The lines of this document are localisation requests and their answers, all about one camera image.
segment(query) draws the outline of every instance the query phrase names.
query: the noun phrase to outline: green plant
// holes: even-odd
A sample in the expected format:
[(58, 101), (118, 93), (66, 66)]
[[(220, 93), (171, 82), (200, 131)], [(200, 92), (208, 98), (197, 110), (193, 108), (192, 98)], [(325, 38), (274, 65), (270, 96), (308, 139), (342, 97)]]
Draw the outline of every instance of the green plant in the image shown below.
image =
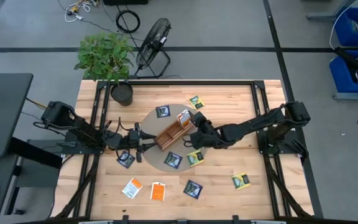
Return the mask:
[(74, 69), (85, 69), (84, 78), (96, 80), (126, 79), (129, 75), (129, 64), (134, 66), (127, 58), (132, 47), (127, 45), (127, 38), (121, 34), (104, 34), (85, 36), (78, 51), (78, 60)]

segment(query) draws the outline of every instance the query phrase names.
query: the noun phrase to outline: potted plant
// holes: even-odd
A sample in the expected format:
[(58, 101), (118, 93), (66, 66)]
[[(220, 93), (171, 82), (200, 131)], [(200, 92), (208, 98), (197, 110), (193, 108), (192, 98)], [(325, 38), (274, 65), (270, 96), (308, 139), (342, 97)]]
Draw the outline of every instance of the potted plant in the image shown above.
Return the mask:
[(120, 34), (104, 34), (86, 36), (81, 41), (78, 51), (78, 60), (74, 69), (85, 69), (84, 78), (92, 80), (114, 80), (116, 84), (111, 88), (111, 96), (122, 106), (132, 103), (133, 89), (126, 82), (129, 75), (129, 65), (132, 62), (127, 58), (132, 53), (132, 47), (127, 45), (127, 39)]

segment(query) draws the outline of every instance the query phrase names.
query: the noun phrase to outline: wooden tabletop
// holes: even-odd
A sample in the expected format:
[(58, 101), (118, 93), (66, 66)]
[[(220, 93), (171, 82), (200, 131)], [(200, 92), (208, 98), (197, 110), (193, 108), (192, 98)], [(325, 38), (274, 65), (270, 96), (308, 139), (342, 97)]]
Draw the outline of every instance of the wooden tabletop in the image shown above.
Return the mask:
[[(265, 86), (270, 108), (276, 108), (285, 102), (280, 80), (265, 80)], [(95, 89), (94, 81), (84, 80), (78, 94), (76, 113), (88, 122)], [(106, 121), (112, 120), (109, 127), (111, 131), (117, 128), (119, 116), (124, 127), (133, 128), (135, 122), (141, 123), (156, 106), (172, 103), (190, 106), (188, 100), (196, 95), (205, 103), (200, 111), (214, 126), (241, 123), (255, 117), (248, 85), (134, 85), (133, 89), (134, 101), (130, 106), (120, 106), (110, 97)], [(99, 108), (102, 108), (103, 96), (104, 93), (101, 94)], [(101, 109), (98, 111), (96, 124), (99, 124), (100, 115)], [(67, 204), (75, 192), (82, 158), (83, 156), (74, 156), (62, 168), (52, 216)], [(284, 154), (280, 158), (288, 190), (305, 211), (312, 214), (301, 161), (294, 154)], [(120, 220), (123, 215), (129, 215), (131, 220), (230, 220), (233, 215), (239, 215), (240, 219), (245, 220), (273, 218), (264, 161), (259, 154), (255, 133), (244, 136), (227, 150), (209, 149), (202, 164), (183, 172), (160, 171), (145, 159), (142, 163), (134, 162), (126, 169), (116, 159), (115, 152), (108, 149), (101, 156), (92, 219)], [(248, 174), (251, 186), (236, 190), (231, 176), (241, 172)], [(134, 199), (129, 199), (121, 190), (133, 177), (144, 187)], [(183, 193), (188, 180), (203, 186), (199, 199)], [(167, 185), (163, 202), (150, 199), (152, 182)], [(276, 193), (280, 214), (284, 215), (282, 198), (277, 188)], [(85, 203), (86, 200), (83, 200), (80, 214), (83, 214)]]

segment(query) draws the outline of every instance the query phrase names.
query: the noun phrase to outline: wooden tray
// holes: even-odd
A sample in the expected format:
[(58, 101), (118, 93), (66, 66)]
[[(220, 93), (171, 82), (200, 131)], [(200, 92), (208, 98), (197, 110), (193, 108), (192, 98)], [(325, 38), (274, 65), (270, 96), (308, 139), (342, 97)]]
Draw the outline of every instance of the wooden tray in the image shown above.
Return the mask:
[(165, 151), (183, 135), (185, 135), (189, 129), (193, 127), (193, 123), (189, 124), (184, 128), (181, 126), (178, 120), (172, 123), (169, 127), (165, 128), (155, 139), (157, 146)]

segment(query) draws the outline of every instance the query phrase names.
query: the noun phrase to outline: fan stand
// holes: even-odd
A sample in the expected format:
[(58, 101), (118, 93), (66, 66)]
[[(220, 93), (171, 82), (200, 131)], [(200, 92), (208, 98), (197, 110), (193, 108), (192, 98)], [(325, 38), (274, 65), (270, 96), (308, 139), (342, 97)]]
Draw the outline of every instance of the fan stand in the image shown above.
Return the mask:
[(141, 78), (160, 78), (165, 70), (167, 69), (168, 65), (171, 63), (171, 58), (168, 56), (168, 54), (164, 51), (163, 48), (160, 49), (160, 51), (165, 55), (165, 57), (168, 59), (167, 63), (165, 64), (164, 68), (162, 69), (162, 71), (160, 72), (159, 75), (151, 75), (151, 76), (146, 76), (146, 77), (139, 77), (137, 76), (137, 73), (142, 70), (142, 66), (139, 66), (135, 72), (134, 75), (129, 75), (129, 79), (141, 79)]

